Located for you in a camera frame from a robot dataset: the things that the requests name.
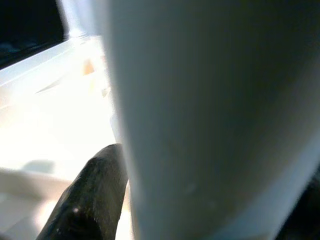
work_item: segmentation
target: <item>dark background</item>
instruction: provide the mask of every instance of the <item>dark background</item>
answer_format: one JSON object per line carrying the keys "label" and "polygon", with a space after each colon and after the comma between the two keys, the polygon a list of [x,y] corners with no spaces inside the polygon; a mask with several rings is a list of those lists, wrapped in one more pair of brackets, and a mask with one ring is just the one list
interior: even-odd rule
{"label": "dark background", "polygon": [[63,40],[55,0],[0,0],[0,69]]}

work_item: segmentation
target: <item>white surface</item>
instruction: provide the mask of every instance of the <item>white surface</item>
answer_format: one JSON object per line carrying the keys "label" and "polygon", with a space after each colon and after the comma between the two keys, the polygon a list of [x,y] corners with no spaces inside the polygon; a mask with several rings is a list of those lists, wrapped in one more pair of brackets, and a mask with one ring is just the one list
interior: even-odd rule
{"label": "white surface", "polygon": [[[0,71],[0,234],[12,240],[34,240],[86,162],[116,142],[101,44],[68,44]],[[82,76],[85,57],[95,71]],[[128,192],[117,240],[132,239]]]}

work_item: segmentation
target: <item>white cylindrical object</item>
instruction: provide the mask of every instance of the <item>white cylindrical object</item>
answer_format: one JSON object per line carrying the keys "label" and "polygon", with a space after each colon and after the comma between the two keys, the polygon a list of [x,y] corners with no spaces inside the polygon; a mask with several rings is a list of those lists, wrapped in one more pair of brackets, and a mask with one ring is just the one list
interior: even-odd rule
{"label": "white cylindrical object", "polygon": [[139,239],[273,238],[319,162],[318,5],[100,4]]}
{"label": "white cylindrical object", "polygon": [[79,3],[76,0],[57,0],[60,15],[65,29],[65,39],[83,38],[87,36],[81,24]]}

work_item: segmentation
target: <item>black object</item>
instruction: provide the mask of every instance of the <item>black object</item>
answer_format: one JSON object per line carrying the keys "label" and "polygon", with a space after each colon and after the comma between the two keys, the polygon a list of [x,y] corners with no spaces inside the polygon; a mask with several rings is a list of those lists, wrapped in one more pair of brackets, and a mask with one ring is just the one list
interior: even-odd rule
{"label": "black object", "polygon": [[303,192],[276,240],[320,239],[320,167]]}
{"label": "black object", "polygon": [[121,145],[103,148],[63,192],[36,240],[114,240],[127,181]]}

